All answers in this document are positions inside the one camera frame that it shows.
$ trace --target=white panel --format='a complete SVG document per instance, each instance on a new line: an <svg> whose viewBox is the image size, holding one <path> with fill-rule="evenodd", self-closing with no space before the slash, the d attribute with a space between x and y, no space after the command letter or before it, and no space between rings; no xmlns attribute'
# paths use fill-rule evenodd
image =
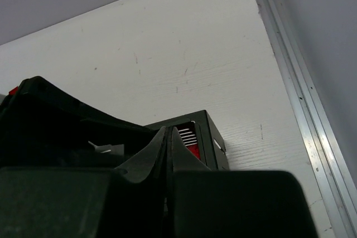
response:
<svg viewBox="0 0 357 238"><path fill-rule="evenodd" d="M333 237L255 0L121 0L0 47L0 92L41 75L118 118L207 109L232 169L282 169Z"/></svg>

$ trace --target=red object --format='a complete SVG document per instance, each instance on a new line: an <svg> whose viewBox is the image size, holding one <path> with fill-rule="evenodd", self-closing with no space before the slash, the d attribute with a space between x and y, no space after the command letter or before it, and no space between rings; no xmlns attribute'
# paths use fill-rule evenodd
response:
<svg viewBox="0 0 357 238"><path fill-rule="evenodd" d="M197 157L199 160L201 159L198 144L188 145L187 148L195 155L195 157Z"/></svg>
<svg viewBox="0 0 357 238"><path fill-rule="evenodd" d="M17 90L18 90L18 86L16 88L10 90L9 95L14 96Z"/></svg>

